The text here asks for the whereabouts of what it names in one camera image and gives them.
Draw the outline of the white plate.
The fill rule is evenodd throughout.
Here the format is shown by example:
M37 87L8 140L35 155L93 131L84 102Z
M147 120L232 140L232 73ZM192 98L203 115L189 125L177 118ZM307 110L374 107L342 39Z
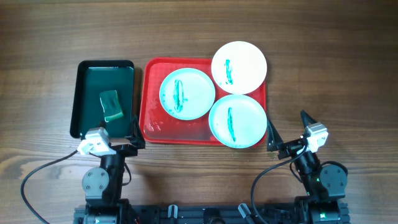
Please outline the white plate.
M234 41L223 45L211 61L215 83L231 94L244 95L258 89L267 75L267 60L255 45Z

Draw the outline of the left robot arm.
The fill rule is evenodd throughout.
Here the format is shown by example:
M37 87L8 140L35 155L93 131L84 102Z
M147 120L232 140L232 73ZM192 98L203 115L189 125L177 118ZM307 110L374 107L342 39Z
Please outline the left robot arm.
M129 171L125 158L137 156L137 151L146 146L136 115L132 117L129 133L126 143L114 146L102 121L97 128L89 129L81 141L78 152L99 157L100 166L90 169L82 178L86 205L75 210L74 223L139 223L129 200L121 198L126 185L123 175Z

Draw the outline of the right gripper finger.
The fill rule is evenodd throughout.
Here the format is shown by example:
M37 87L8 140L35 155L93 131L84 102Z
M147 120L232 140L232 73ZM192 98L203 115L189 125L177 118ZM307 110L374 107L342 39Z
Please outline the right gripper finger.
M317 123L315 119L313 119L306 111L302 110L300 112L300 117L302 119L302 123L304 127L307 127L311 124Z
M283 144L283 140L271 120L267 120L267 143L268 145Z

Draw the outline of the green yellow sponge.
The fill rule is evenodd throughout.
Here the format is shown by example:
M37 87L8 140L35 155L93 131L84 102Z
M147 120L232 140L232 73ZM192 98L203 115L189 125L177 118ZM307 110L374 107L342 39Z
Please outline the green yellow sponge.
M101 92L99 99L103 108L104 120L107 123L124 116L116 90Z

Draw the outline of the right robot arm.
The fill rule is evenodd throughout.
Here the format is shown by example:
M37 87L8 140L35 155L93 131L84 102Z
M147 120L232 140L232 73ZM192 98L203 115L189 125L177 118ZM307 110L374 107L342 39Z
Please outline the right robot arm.
M320 162L316 152L325 145L328 130L305 111L300 112L304 133L285 142L271 121L267 122L267 150L278 152L278 159L289 158L289 169L303 184L306 196L293 203L272 205L263 210L272 223L349 223L345 197L348 170L335 161Z

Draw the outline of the light blue plate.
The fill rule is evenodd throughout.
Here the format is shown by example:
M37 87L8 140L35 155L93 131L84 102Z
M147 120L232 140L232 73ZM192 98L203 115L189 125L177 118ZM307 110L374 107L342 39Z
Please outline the light blue plate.
M264 108L246 95L227 95L211 108L208 123L223 145L243 149L257 144L267 130Z
M204 116L215 102L215 86L210 77L195 68L180 68L164 78L159 99L165 112L179 120Z

